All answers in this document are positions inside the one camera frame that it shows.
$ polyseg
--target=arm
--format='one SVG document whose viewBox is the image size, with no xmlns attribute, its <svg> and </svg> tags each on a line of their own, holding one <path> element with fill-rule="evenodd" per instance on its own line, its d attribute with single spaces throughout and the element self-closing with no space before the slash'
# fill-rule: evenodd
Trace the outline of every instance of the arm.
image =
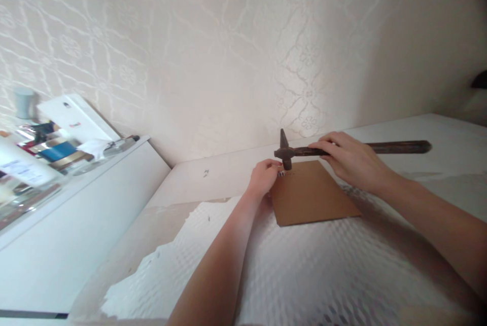
<svg viewBox="0 0 487 326">
<path fill-rule="evenodd" d="M 230 325 L 250 231 L 282 163 L 257 164 L 249 187 L 188 281 L 167 325 Z"/>
<path fill-rule="evenodd" d="M 388 168 L 365 145 L 343 132 L 331 132 L 309 145 L 347 183 L 370 192 L 409 221 L 487 301 L 487 224 Z"/>
</svg>

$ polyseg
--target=forearm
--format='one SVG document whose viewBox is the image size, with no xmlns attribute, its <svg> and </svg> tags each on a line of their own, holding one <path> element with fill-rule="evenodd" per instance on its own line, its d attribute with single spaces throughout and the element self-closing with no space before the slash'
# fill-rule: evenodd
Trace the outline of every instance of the forearm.
<svg viewBox="0 0 487 326">
<path fill-rule="evenodd" d="M 244 256 L 262 196 L 246 192 L 179 298 L 167 325 L 230 325 Z"/>
<path fill-rule="evenodd" d="M 376 194 L 409 221 L 487 300 L 485 222 L 404 178 L 394 178 Z"/>
</svg>

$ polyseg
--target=white cabinet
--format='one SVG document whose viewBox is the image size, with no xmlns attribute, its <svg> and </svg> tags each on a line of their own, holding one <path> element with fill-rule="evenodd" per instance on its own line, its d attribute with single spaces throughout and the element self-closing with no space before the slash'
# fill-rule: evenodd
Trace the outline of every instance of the white cabinet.
<svg viewBox="0 0 487 326">
<path fill-rule="evenodd" d="M 0 310 L 69 313 L 170 172 L 148 139 L 74 177 L 35 213 L 0 233 Z"/>
</svg>

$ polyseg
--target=person's left hand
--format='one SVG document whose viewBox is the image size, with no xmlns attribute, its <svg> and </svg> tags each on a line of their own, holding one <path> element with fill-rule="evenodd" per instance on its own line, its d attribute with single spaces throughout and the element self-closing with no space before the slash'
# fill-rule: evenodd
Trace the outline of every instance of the person's left hand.
<svg viewBox="0 0 487 326">
<path fill-rule="evenodd" d="M 280 161 L 267 159 L 257 163 L 252 171 L 246 192 L 262 198 L 274 185 L 277 173 L 283 170 L 283 164 Z"/>
</svg>

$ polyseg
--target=bottle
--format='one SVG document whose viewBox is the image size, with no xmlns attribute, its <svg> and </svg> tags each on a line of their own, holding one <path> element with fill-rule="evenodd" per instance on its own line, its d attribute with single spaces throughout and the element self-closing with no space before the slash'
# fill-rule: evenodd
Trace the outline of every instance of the bottle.
<svg viewBox="0 0 487 326">
<path fill-rule="evenodd" d="M 56 170 L 43 164 L 4 137 L 0 137 L 0 171 L 34 188 L 61 178 L 61 174 Z"/>
</svg>

